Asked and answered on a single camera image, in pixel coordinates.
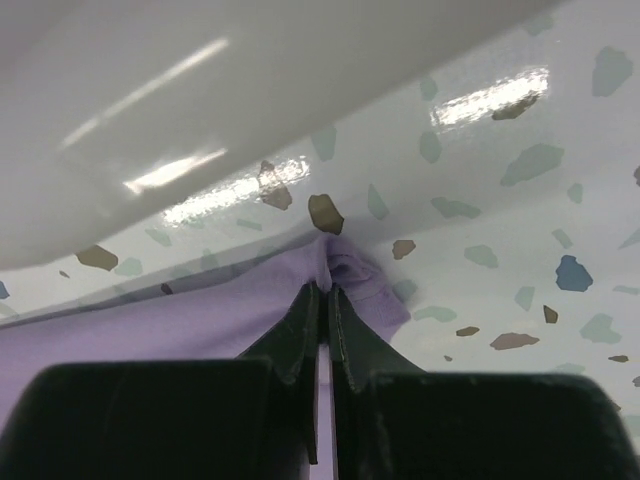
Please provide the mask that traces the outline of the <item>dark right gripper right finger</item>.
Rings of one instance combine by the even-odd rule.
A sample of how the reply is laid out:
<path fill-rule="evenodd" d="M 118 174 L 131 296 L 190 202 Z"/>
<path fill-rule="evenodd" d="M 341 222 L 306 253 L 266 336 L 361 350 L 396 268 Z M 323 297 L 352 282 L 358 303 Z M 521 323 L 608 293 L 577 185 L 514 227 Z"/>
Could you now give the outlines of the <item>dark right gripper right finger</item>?
<path fill-rule="evenodd" d="M 612 401 L 568 374 L 427 372 L 328 296 L 338 479 L 635 479 Z"/>

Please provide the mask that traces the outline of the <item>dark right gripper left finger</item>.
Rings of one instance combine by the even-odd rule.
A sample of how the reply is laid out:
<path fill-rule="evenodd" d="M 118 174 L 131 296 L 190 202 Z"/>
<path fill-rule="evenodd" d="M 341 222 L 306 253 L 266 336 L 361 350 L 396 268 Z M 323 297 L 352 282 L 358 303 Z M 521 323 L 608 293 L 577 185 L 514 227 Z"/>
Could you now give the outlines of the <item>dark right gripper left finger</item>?
<path fill-rule="evenodd" d="M 233 359 L 62 364 L 1 435 L 5 479 L 306 479 L 317 461 L 320 292 Z"/>

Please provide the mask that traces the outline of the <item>lilac t shirt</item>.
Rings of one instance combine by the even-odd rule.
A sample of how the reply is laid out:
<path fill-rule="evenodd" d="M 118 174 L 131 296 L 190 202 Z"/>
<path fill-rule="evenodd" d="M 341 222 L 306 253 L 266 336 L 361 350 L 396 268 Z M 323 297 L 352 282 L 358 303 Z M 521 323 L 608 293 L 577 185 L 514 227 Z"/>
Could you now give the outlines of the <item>lilac t shirt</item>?
<path fill-rule="evenodd" d="M 408 313 L 381 269 L 345 240 L 323 236 L 226 283 L 111 309 L 20 324 L 1 333 L 1 435 L 30 382 L 76 363 L 233 359 L 280 321 L 299 291 L 320 292 L 317 461 L 306 479 L 334 475 L 328 296 L 341 289 L 361 320 L 388 343 Z"/>

